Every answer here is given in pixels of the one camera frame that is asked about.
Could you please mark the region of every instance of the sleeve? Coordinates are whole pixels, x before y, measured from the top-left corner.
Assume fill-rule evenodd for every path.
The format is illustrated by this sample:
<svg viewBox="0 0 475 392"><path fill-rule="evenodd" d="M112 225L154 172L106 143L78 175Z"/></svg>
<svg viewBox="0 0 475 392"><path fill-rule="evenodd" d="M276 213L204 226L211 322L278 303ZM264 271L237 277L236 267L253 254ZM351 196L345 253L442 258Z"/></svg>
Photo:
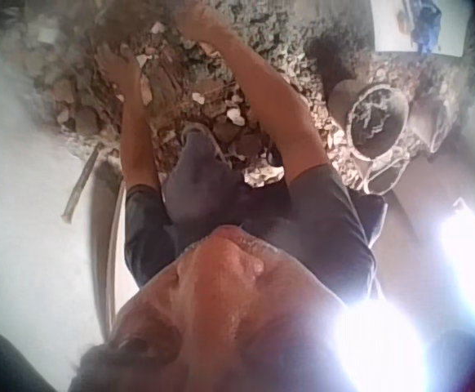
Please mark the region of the sleeve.
<svg viewBox="0 0 475 392"><path fill-rule="evenodd" d="M139 287L175 259L171 220L160 193L147 185L127 191L125 262Z"/></svg>
<svg viewBox="0 0 475 392"><path fill-rule="evenodd" d="M347 304L366 298L375 259L339 174L331 165L314 167L294 179L289 192L301 261Z"/></svg>

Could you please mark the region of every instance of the forearm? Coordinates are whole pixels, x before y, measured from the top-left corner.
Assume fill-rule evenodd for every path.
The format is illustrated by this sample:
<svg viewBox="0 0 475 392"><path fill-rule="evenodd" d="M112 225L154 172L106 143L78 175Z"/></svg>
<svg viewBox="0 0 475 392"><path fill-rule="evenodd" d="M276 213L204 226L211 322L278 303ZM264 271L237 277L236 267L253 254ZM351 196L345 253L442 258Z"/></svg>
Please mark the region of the forearm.
<svg viewBox="0 0 475 392"><path fill-rule="evenodd" d="M127 188L149 185L160 190L154 161L152 132L145 119L140 92L126 95L120 141L122 171Z"/></svg>
<svg viewBox="0 0 475 392"><path fill-rule="evenodd" d="M279 72L228 29L215 34L211 44L224 57L264 130L276 143L288 169L287 180L304 167L327 163L308 106Z"/></svg>

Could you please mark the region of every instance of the man's arm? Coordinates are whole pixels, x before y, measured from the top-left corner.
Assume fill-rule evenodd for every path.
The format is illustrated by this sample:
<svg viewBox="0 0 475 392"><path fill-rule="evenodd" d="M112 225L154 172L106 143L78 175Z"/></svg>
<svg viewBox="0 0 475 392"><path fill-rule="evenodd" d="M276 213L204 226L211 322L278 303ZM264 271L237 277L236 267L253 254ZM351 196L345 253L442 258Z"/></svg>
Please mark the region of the man's arm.
<svg viewBox="0 0 475 392"><path fill-rule="evenodd" d="M281 75L197 0L187 1L179 14L182 32L210 43L233 71L251 106L272 137L290 184L311 167L328 163L321 137L307 105Z"/></svg>
<svg viewBox="0 0 475 392"><path fill-rule="evenodd" d="M106 76L119 85L125 98L120 154L127 189L148 185L159 191L161 186L154 161L152 132L145 119L141 98L138 62L127 46L122 46L120 57L103 45L98 50L97 60Z"/></svg>

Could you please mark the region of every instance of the man's eye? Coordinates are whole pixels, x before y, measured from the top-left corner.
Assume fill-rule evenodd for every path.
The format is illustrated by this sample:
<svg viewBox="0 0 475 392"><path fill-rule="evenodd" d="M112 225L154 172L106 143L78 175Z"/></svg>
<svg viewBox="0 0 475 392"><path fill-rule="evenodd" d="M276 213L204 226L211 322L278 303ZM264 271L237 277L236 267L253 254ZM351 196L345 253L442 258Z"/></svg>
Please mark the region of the man's eye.
<svg viewBox="0 0 475 392"><path fill-rule="evenodd" d="M145 354L149 351L149 343L139 337L130 337L124 340L118 349L132 354Z"/></svg>

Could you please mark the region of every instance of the dark t-shirt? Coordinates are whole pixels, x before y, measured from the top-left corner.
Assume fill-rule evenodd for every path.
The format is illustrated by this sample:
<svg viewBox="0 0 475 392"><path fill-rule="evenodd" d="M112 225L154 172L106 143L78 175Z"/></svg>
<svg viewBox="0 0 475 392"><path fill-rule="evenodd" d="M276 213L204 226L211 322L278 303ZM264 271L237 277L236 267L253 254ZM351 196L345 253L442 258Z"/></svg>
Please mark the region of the dark t-shirt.
<svg viewBox="0 0 475 392"><path fill-rule="evenodd" d="M129 189L126 262L138 285L218 224L234 224L295 257L346 303L368 296L375 260L348 192L330 165L307 170L288 188L283 182L258 193L253 203L229 205L224 217L178 227L157 190Z"/></svg>

